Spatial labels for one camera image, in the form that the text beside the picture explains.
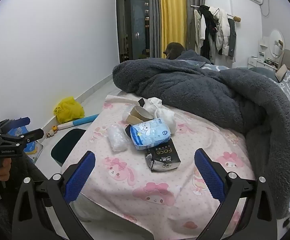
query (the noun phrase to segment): finger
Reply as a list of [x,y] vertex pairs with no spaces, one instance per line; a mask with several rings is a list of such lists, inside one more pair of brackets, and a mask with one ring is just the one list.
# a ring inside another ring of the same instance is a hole
[[11,158],[7,158],[7,159],[3,160],[2,165],[3,165],[3,167],[7,167],[8,165],[11,165],[11,163],[12,163],[12,159]]
[[0,176],[0,181],[8,181],[8,179],[9,179],[9,173]]
[[11,165],[10,164],[9,164],[9,166],[1,167],[0,168],[0,176],[9,173],[10,169],[11,169]]

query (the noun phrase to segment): white wall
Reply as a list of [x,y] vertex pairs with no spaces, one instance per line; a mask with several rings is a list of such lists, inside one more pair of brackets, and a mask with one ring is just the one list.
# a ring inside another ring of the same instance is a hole
[[217,56],[215,64],[247,68],[248,57],[258,56],[259,39],[262,38],[260,6],[251,0],[205,0],[205,5],[222,8],[242,19],[236,23],[236,61],[232,63],[229,57]]
[[116,0],[0,1],[0,121],[42,127],[118,63]]
[[263,0],[261,9],[264,15],[262,16],[263,35],[269,36],[273,29],[279,30],[285,42],[285,48],[290,50],[290,3],[288,0]]

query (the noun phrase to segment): white plastic bag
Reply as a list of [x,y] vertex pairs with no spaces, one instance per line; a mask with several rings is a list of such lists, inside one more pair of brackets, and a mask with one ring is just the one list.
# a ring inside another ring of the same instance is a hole
[[169,109],[159,108],[154,113],[155,118],[162,118],[167,124],[171,134],[176,132],[176,120],[174,117],[174,112]]
[[149,98],[146,100],[143,108],[150,114],[154,115],[156,109],[162,107],[162,100],[159,98]]
[[128,141],[125,131],[119,124],[111,125],[107,129],[107,137],[114,152],[123,152],[127,150]]

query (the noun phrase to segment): gray fuzzy blanket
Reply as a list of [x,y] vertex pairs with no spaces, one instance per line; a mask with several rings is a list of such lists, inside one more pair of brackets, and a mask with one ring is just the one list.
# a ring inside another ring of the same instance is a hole
[[127,93],[160,98],[165,105],[244,134],[255,176],[266,178],[277,218],[283,218],[290,201],[289,100],[258,73],[200,69],[203,64],[160,58],[126,61],[113,69],[113,80]]

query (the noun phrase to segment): bed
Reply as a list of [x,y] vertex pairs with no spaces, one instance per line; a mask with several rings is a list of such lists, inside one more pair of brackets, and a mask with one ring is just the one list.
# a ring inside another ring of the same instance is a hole
[[[226,69],[207,64],[202,68]],[[290,102],[290,72],[278,85]],[[71,206],[82,221],[92,221],[90,224],[106,222],[108,228],[109,221],[115,221],[111,224],[112,230],[132,234],[125,235],[125,239],[138,239],[135,234],[139,239],[152,239],[153,236],[161,240],[195,239],[219,202],[211,197],[195,168],[193,154],[202,147],[227,171],[235,170],[242,178],[253,179],[245,138],[197,115],[164,106],[175,112],[177,132],[173,141],[182,163],[176,170],[150,172],[144,153],[137,151],[131,142],[126,152],[115,154],[107,139],[107,127],[114,123],[125,127],[127,123],[121,120],[122,113],[130,104],[137,105],[138,99],[124,92],[118,97],[108,96],[102,113],[67,158],[62,171],[76,163],[87,150],[96,156],[95,169]],[[235,228],[243,204],[244,200],[238,205],[225,235],[230,235]]]

